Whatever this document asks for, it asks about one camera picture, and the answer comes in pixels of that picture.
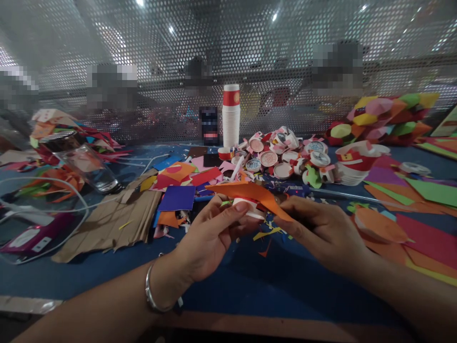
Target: hand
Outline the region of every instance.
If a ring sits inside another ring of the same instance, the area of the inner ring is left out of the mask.
[[[193,282],[213,274],[232,241],[255,231],[261,224],[260,220],[246,216],[247,202],[221,207],[227,200],[225,195],[216,194],[176,248],[176,254]]]
[[[324,267],[352,277],[371,264],[375,255],[365,247],[354,224],[338,206],[292,196],[281,208],[299,222],[287,222],[276,216],[276,224],[305,246]]]

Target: bracelet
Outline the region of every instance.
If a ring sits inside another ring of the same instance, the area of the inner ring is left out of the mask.
[[[151,270],[152,270],[153,266],[154,266],[154,262],[151,264],[151,266],[148,269],[148,273],[146,274],[146,300],[153,312],[166,313],[173,308],[173,305],[171,305],[170,307],[168,307],[166,309],[161,309],[156,305],[156,303],[154,302],[154,299],[152,298],[150,280],[151,280]]]

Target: person's left hand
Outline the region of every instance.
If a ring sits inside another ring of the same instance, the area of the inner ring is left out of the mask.
[[[232,241],[255,231],[261,224],[261,220],[246,216],[247,202],[222,206],[227,200],[225,195],[216,194],[175,249],[178,260],[185,264],[193,282],[213,274]]]

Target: forearm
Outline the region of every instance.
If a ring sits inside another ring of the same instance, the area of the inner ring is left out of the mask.
[[[160,316],[149,309],[145,295],[151,263],[85,292],[20,335],[15,342],[132,342]],[[151,272],[157,306],[173,304],[188,288],[173,255],[159,258]]]
[[[429,342],[457,340],[457,288],[373,255],[351,277],[389,303]]]

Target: metal mesh wall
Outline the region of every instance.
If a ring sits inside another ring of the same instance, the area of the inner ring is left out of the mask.
[[[287,125],[322,133],[358,97],[316,96],[314,44],[363,45],[363,94],[439,92],[426,121],[457,102],[455,0],[3,0],[0,66],[24,66],[39,87],[30,119],[58,108],[121,141],[199,138],[200,106],[222,105],[240,83],[241,135]],[[212,72],[207,92],[186,92],[186,65]],[[137,66],[130,111],[91,110],[87,66]]]

